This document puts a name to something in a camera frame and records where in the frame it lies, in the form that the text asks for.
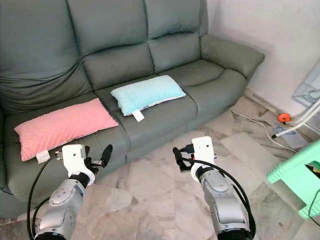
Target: pink pillow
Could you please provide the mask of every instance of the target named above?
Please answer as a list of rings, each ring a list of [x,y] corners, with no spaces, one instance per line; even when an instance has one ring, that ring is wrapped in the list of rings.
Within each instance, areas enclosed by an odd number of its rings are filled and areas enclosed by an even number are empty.
[[[21,160],[99,130],[118,126],[98,98],[59,109],[21,123],[14,130],[21,142]]]

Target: electrical cable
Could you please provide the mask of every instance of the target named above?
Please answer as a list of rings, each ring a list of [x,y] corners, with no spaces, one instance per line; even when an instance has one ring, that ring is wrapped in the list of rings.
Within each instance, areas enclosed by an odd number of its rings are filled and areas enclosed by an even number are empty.
[[[242,193],[242,196],[243,196],[242,200],[245,203],[243,205],[244,205],[245,209],[248,212],[249,228],[250,228],[251,236],[252,236],[252,238],[254,238],[255,235],[256,235],[256,230],[257,230],[256,229],[256,221],[255,221],[255,218],[254,218],[254,216],[253,216],[253,214],[251,212],[249,199],[248,199],[248,197],[246,195],[245,190],[240,185],[240,183],[238,183],[238,181],[230,173],[228,173],[226,170],[224,170],[221,167],[218,167],[217,165],[214,165],[214,164],[212,164],[210,162],[201,161],[201,160],[192,160],[192,159],[187,159],[187,158],[184,158],[184,157],[181,157],[180,159],[182,159],[183,161],[189,162],[189,163],[203,164],[203,165],[207,165],[209,167],[212,167],[214,169],[217,169],[218,171],[223,172],[226,176],[228,176],[235,183],[235,185],[238,187],[238,190]]]
[[[246,207],[246,204],[247,204],[247,203],[245,202],[245,200],[244,200],[243,196],[241,195],[239,189],[238,189],[235,185],[233,185],[233,184],[232,184],[232,186],[233,186],[233,189],[235,190],[236,194],[239,196],[242,204]]]
[[[40,171],[38,172],[37,176],[35,177],[32,187],[30,189],[30,193],[29,193],[29,197],[28,197],[28,204],[27,204],[27,210],[26,210],[26,228],[27,228],[27,232],[28,232],[28,236],[30,240],[34,240],[35,235],[33,235],[32,231],[31,231],[31,226],[30,226],[30,211],[31,211],[31,199],[32,199],[32,195],[34,193],[34,188],[36,186],[36,183],[41,175],[41,173],[43,172],[44,168],[47,166],[47,164],[54,158],[56,158],[57,155],[54,155],[52,157],[50,157],[48,159],[48,161],[46,161],[44,163],[44,165],[41,167]]]
[[[39,209],[41,208],[42,205],[44,205],[46,202],[48,202],[50,197],[47,197],[45,200],[43,200],[38,206],[36,206],[33,217],[32,217],[32,225],[31,225],[31,230],[32,230],[32,235],[36,236],[36,218],[37,218],[37,213]]]
[[[312,203],[311,203],[310,208],[309,208],[309,211],[308,211],[308,216],[309,216],[309,218],[310,218],[315,224],[317,224],[317,225],[320,227],[320,224],[310,216],[311,208],[312,208],[312,206],[313,206],[314,203],[315,203],[315,200],[316,200],[316,198],[317,198],[317,196],[318,196],[318,193],[320,193],[320,189],[315,193],[315,196],[314,196],[314,198],[313,198],[313,200],[312,200]]]
[[[278,146],[280,146],[280,147],[282,147],[282,148],[284,148],[284,149],[290,150],[290,151],[292,151],[292,152],[294,152],[294,153],[297,152],[297,151],[295,151],[295,150],[293,150],[293,149],[291,149],[291,148],[289,148],[289,147],[283,146],[282,144],[280,144],[280,143],[276,142],[275,140],[273,140],[273,139],[270,137],[270,135],[269,135],[269,133],[268,133],[268,131],[267,131],[266,126],[265,126],[263,123],[258,122],[258,121],[256,121],[256,120],[253,120],[253,119],[251,119],[250,117],[247,117],[247,116],[245,116],[245,115],[243,115],[243,114],[241,114],[241,113],[238,113],[238,112],[236,112],[236,111],[233,111],[232,109],[230,109],[230,111],[233,112],[234,114],[237,114],[237,115],[239,115],[239,116],[242,116],[242,117],[250,120],[251,122],[254,122],[254,123],[257,123],[257,124],[260,124],[261,126],[263,126],[264,131],[265,131],[266,135],[268,136],[269,140],[270,140],[271,142],[273,142],[274,144],[277,144]]]

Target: stool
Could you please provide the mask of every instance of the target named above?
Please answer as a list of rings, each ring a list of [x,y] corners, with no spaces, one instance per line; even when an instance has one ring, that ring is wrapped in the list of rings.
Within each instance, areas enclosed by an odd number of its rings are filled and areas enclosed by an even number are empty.
[[[267,180],[273,184],[278,180],[283,182],[306,204],[299,214],[308,219],[308,213],[313,199],[320,190],[320,178],[307,168],[312,164],[320,170],[320,140],[312,143],[295,154],[288,161],[279,164],[267,175]],[[310,216],[320,215],[320,193],[312,205]]]

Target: seat cushion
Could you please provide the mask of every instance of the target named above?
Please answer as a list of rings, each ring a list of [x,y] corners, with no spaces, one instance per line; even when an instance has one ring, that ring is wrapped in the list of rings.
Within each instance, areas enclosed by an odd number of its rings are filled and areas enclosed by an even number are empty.
[[[169,75],[180,85],[180,87],[187,87],[197,86],[216,79],[223,71],[223,67],[200,59],[160,72],[158,75]]]
[[[124,127],[129,138],[130,151],[141,148],[144,144],[187,124],[197,115],[195,102],[189,96],[184,96],[142,110],[145,119],[137,122],[132,115],[123,115],[117,101],[111,95],[111,91],[120,86],[100,89],[95,93],[107,106],[109,113]]]
[[[21,161],[21,145],[19,136],[14,131],[14,127],[40,115],[74,104],[85,103],[96,97],[94,93],[90,92],[50,107],[12,114],[6,117],[4,122],[4,162],[7,173],[7,184],[18,199],[22,201],[28,200],[31,185],[42,164],[38,164],[36,158],[27,162]],[[101,158],[101,154],[108,144],[113,145],[113,152],[108,166],[104,170],[99,171],[98,174],[103,174],[102,172],[106,169],[114,169],[125,164],[124,156],[129,149],[128,137],[120,125],[73,140],[70,144],[84,144],[89,146],[89,156],[95,160]],[[50,155],[52,156],[55,151],[61,151],[61,146],[50,150]],[[63,166],[63,163],[60,160],[53,159],[43,171],[36,185],[34,201],[39,202],[48,197],[67,177],[67,170]]]
[[[182,87],[196,103],[197,118],[220,113],[221,109],[233,105],[244,93],[245,77],[237,71],[225,69],[216,79]]]

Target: white pipe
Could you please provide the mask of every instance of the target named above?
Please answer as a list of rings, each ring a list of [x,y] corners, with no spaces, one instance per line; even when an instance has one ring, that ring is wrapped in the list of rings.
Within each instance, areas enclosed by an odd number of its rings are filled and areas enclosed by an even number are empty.
[[[284,130],[280,133],[277,133],[277,134],[273,135],[272,137],[273,138],[280,137],[280,136],[287,134],[293,130],[296,130],[296,129],[300,128],[302,125],[304,125],[307,121],[309,121],[320,110],[320,104],[318,106],[316,105],[315,107],[313,107],[314,105],[312,105],[313,111],[309,112],[309,115],[307,117],[305,117],[302,122],[300,122],[298,125],[296,125],[294,127],[291,127],[291,128]]]
[[[298,120],[296,120],[296,121],[288,121],[287,123],[295,124],[295,123],[303,121],[304,118],[306,118],[315,108],[318,108],[319,106],[320,106],[320,97],[311,107],[308,108],[307,111],[305,111],[305,113],[301,117],[299,117]]]

